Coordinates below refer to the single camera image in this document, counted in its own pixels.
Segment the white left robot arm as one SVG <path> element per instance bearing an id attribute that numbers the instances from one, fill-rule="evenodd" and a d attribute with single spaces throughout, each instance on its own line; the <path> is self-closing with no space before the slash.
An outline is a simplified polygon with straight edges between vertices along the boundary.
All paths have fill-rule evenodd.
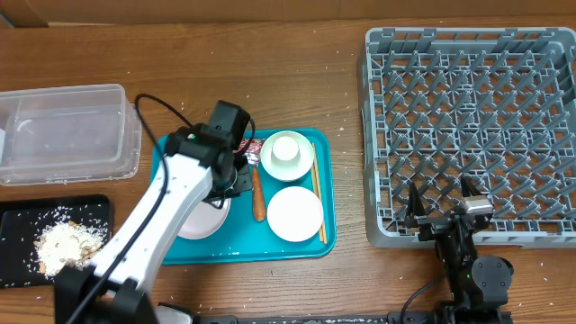
<path id="1" fill-rule="evenodd" d="M 153 305 L 149 293 L 167 251 L 201 203 L 215 210 L 252 187 L 247 125 L 196 124 L 170 134 L 154 180 L 113 238 L 78 270 L 55 278 L 57 323 L 192 323 L 176 306 Z"/>

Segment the cream white bowl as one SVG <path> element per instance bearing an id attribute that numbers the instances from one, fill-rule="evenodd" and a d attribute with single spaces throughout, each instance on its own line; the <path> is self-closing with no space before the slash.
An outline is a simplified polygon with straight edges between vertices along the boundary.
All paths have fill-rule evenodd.
<path id="1" fill-rule="evenodd" d="M 279 162 L 273 155 L 273 144 L 275 140 L 281 136 L 291 136 L 299 145 L 300 151 L 298 157 L 293 162 Z M 312 144 L 299 132 L 292 130 L 278 131 L 264 141 L 260 151 L 260 164 L 271 177 L 277 180 L 283 182 L 298 180 L 305 176 L 312 168 Z"/>

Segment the white cup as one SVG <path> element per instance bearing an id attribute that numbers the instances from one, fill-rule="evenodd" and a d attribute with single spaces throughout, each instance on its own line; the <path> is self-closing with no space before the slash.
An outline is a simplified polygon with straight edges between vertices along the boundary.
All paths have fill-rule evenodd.
<path id="1" fill-rule="evenodd" d="M 273 144 L 274 157 L 282 163 L 293 162 L 299 154 L 299 145 L 291 136 L 281 136 Z"/>

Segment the red foil snack wrapper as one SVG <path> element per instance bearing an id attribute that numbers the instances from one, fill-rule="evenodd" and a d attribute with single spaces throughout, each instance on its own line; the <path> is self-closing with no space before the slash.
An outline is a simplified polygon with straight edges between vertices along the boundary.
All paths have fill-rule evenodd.
<path id="1" fill-rule="evenodd" d="M 260 151 L 264 144 L 262 139 L 243 139 L 240 142 L 238 153 L 247 158 L 247 162 L 256 167 L 260 162 Z"/>

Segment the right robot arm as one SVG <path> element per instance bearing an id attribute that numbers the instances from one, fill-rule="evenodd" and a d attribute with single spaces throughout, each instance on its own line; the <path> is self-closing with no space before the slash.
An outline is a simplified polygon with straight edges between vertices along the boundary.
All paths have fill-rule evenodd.
<path id="1" fill-rule="evenodd" d="M 507 304 L 513 265 L 498 256 L 479 256 L 473 234 L 488 228 L 494 206 L 468 176 L 460 177 L 463 199 L 443 217 L 430 218 L 419 191 L 409 185 L 404 224 L 419 230 L 418 240 L 433 241 L 445 272 L 414 292 L 397 315 L 399 323 L 511 323 Z M 408 311 L 423 292 L 447 280 L 452 299 L 440 301 L 430 312 Z"/>

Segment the pink small bowl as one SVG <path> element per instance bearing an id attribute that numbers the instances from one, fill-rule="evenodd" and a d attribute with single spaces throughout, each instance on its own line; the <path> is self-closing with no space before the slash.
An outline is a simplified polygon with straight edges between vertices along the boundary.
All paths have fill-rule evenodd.
<path id="1" fill-rule="evenodd" d="M 290 186 L 271 198 L 267 206 L 267 221 L 280 239 L 303 242 L 318 233 L 322 212 L 323 207 L 313 191 Z"/>

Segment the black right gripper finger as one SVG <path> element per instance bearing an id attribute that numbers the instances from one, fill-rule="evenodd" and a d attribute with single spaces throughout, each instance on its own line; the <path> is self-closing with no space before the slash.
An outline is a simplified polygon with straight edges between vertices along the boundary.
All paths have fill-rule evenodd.
<path id="1" fill-rule="evenodd" d="M 426 210 L 421 201 L 419 191 L 413 183 L 409 184 L 409 202 L 407 206 L 407 215 L 410 217 L 426 216 Z"/>
<path id="2" fill-rule="evenodd" d="M 460 177 L 460 185 L 463 197 L 472 197 L 477 195 L 477 188 L 468 175 L 462 175 Z"/>

